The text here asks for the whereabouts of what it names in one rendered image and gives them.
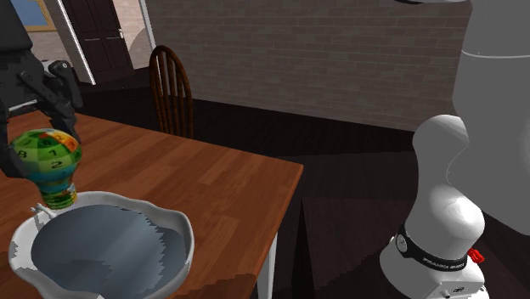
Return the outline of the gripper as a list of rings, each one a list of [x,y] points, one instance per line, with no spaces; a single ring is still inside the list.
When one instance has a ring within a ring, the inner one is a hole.
[[[0,0],[0,169],[8,178],[26,178],[28,170],[8,142],[8,111],[40,110],[53,128],[79,144],[76,109],[83,106],[71,65],[40,61],[10,0]]]

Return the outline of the green multicoloured bulb-shaped toy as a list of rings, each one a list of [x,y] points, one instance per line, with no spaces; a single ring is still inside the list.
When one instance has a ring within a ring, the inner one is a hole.
[[[10,145],[27,177],[39,189],[44,205],[52,210],[71,206],[77,199],[73,174],[82,158],[82,147],[70,134],[53,128],[22,133]]]

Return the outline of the dark brown door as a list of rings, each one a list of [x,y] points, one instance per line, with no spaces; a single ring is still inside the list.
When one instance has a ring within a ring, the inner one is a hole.
[[[62,0],[96,83],[134,73],[113,0]]]

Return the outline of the white grey bowl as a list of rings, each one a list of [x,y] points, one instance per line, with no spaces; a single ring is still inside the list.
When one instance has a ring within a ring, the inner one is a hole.
[[[8,263],[42,299],[166,299],[189,273],[195,237],[182,212],[103,191],[32,210]]]

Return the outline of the dark brown wooden chair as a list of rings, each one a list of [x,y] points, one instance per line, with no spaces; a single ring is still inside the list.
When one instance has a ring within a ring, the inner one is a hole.
[[[167,46],[156,46],[149,57],[149,86],[159,129],[164,133],[194,138],[189,79],[182,62]]]

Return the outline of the brown wooden table white legs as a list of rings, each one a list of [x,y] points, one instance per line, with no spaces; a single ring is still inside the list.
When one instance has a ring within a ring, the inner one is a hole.
[[[302,166],[263,155],[79,116],[75,184],[185,213],[195,232],[174,299],[272,295],[276,234]]]

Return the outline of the blue picture pale frame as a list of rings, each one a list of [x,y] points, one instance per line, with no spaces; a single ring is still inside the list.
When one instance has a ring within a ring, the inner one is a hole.
[[[56,31],[44,0],[10,0],[28,32]]]

